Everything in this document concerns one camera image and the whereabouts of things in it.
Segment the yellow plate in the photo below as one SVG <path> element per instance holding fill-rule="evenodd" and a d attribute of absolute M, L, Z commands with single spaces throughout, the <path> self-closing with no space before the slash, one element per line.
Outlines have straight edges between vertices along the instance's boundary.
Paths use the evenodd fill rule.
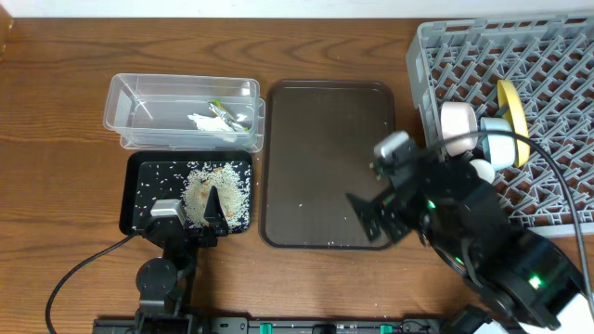
<path fill-rule="evenodd" d="M 504 109 L 502 118 L 511 126 L 512 132 L 528 138 L 528 127 L 525 119 L 523 103 L 518 90 L 510 80 L 499 80 L 497 82 L 497 103 L 500 109 Z M 522 140 L 516 139 L 515 167 L 525 165 L 530 156 L 530 146 Z"/>

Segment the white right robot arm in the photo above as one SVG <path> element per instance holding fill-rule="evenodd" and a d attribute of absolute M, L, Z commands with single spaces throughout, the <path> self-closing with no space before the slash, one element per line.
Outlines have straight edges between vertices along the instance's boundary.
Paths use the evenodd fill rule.
<path fill-rule="evenodd" d="M 502 136 L 535 150 L 549 165 L 575 226 L 579 266 L 549 239 L 512 225 L 494 186 L 463 159 L 437 152 L 464 139 Z M 584 238 L 575 201 L 557 162 L 534 140 L 512 131 L 483 130 L 441 139 L 419 149 L 411 139 L 371 165 L 390 185 L 376 198 L 347 199 L 369 240 L 387 234 L 397 243 L 415 231 L 497 315 L 537 328 L 561 329 L 574 300 L 593 304 Z"/>

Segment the white bowl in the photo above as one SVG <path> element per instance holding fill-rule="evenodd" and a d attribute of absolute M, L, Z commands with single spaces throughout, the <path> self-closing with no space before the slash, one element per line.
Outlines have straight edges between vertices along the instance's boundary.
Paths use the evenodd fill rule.
<path fill-rule="evenodd" d="M 440 114 L 443 139 L 477 131 L 477 120 L 471 104 L 464 102 L 444 102 Z M 455 157 L 476 147 L 476 137 L 466 137 L 445 145 L 448 155 Z"/>

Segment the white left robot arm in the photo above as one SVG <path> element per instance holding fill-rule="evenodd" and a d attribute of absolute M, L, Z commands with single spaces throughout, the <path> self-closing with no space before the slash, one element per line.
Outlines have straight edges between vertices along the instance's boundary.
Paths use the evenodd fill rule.
<path fill-rule="evenodd" d="M 45 324 L 56 334 L 51 310 L 63 285 L 74 273 L 99 257 L 120 248 L 136 237 L 142 237 L 162 249 L 162 256 L 145 262 L 136 274 L 139 307 L 132 320 L 103 319 L 101 329 L 113 333 L 210 333 L 211 321 L 189 306 L 193 280 L 198 266 L 198 249 L 217 245 L 229 234 L 218 189 L 210 188 L 204 217 L 207 226 L 200 232 L 183 227 L 183 214 L 175 199 L 155 202 L 148 220 L 135 227 L 121 241 L 75 265 L 54 287 L 46 306 Z"/>

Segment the green snack wrapper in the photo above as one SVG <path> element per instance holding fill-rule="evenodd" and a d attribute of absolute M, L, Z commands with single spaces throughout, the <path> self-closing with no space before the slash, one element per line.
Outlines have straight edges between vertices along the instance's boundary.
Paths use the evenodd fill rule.
<path fill-rule="evenodd" d="M 248 132 L 249 128 L 243 126 L 237 119 L 225 109 L 218 100 L 208 102 L 209 109 L 218 118 L 220 118 L 234 132 Z"/>

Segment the light blue bowl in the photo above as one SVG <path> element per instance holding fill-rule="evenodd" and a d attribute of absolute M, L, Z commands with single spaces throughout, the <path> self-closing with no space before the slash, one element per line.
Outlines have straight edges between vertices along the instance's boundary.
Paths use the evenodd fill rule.
<path fill-rule="evenodd" d="M 508 121 L 502 118 L 481 119 L 481 130 L 497 130 L 511 132 Z M 510 167 L 515 161 L 516 144 L 512 137 L 505 135 L 487 135 L 482 142 L 485 159 L 496 171 Z"/>

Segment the white plastic cup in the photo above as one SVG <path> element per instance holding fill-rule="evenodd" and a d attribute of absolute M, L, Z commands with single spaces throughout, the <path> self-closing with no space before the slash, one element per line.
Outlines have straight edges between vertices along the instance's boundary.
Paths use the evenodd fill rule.
<path fill-rule="evenodd" d="M 470 161 L 470 165 L 475 169 L 477 175 L 487 183 L 492 184 L 494 182 L 496 171 L 490 162 L 482 159 L 475 159 Z"/>

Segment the white tissue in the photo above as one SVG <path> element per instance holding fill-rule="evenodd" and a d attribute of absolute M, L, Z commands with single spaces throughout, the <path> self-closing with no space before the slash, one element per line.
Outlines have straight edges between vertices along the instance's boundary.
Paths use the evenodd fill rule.
<path fill-rule="evenodd" d="M 208 117 L 196 113 L 187 117 L 195 123 L 199 131 L 213 133 L 215 137 L 226 142 L 235 142 L 237 140 L 235 131 L 219 117 Z"/>

